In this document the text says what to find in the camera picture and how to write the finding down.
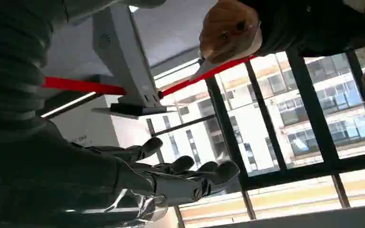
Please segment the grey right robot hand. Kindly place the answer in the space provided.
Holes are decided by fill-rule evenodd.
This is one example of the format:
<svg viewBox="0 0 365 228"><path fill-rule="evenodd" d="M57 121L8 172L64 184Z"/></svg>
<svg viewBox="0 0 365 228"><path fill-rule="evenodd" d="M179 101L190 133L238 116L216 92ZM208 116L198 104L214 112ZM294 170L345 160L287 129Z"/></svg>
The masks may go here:
<svg viewBox="0 0 365 228"><path fill-rule="evenodd" d="M49 123L18 140L0 140L0 228L134 228L169 207L225 190L232 161L192 171L186 160L150 166L65 140Z"/></svg>

